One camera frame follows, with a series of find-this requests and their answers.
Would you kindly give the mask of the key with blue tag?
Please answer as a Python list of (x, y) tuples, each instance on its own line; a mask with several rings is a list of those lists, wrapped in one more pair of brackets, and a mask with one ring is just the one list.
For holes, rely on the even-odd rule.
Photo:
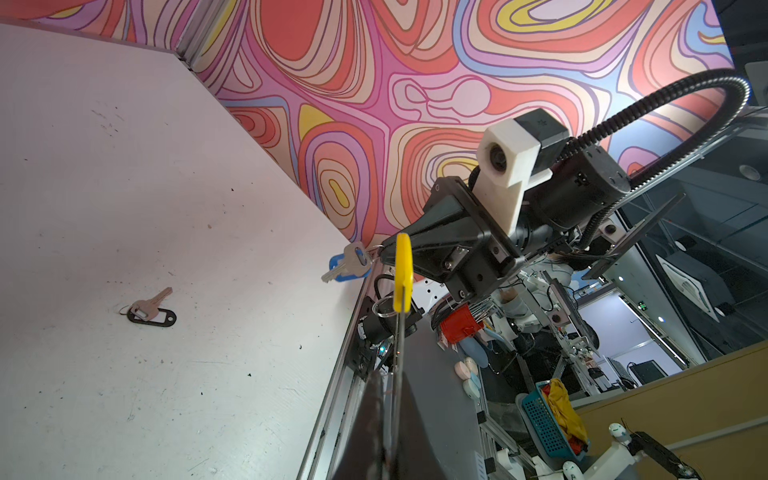
[(346, 282), (365, 278), (373, 267), (373, 259), (361, 242), (348, 244), (341, 254), (329, 260), (328, 272), (323, 274), (324, 283), (331, 281)]

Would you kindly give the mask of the large keyring with yellow sleeve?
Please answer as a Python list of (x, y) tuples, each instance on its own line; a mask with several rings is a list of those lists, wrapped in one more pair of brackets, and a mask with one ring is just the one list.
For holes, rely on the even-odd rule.
[(392, 368), (388, 373), (378, 372), (374, 385), (378, 388), (379, 434), (378, 466), (379, 479), (394, 479), (399, 472), (401, 434), (404, 432), (403, 405), (405, 394), (405, 330), (412, 306), (414, 269), (411, 239), (405, 233), (396, 237), (393, 311), (395, 332), (393, 334)]

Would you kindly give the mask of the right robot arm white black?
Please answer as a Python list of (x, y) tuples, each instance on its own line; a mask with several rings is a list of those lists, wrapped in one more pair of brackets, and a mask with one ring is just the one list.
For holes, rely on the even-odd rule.
[[(713, 114), (687, 138), (656, 135), (651, 115), (718, 91)], [(468, 180), (438, 179), (422, 215), (386, 240), (382, 261), (407, 257), (414, 274), (471, 302), (548, 255), (580, 257), (600, 225), (734, 121), (751, 94), (733, 69), (691, 74), (631, 103), (580, 135), (536, 109), (488, 127)]]

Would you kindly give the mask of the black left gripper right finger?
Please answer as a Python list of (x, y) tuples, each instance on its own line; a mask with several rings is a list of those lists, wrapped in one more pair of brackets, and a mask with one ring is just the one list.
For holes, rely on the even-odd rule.
[(445, 479), (445, 473), (435, 456), (407, 378), (402, 382), (400, 400), (395, 478), (400, 480)]

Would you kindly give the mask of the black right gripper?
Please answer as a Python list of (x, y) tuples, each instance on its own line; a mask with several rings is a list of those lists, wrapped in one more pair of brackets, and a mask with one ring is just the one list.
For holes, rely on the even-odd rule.
[(383, 241), (379, 258), (396, 261), (397, 238), (410, 239), (414, 272), (443, 284), (456, 300), (481, 300), (523, 268), (525, 257), (458, 177), (433, 185), (423, 215)]

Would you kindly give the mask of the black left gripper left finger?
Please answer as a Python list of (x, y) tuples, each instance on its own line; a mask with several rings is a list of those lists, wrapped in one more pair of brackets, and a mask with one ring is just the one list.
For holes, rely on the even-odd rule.
[(390, 477), (390, 375), (375, 373), (366, 383), (333, 479)]

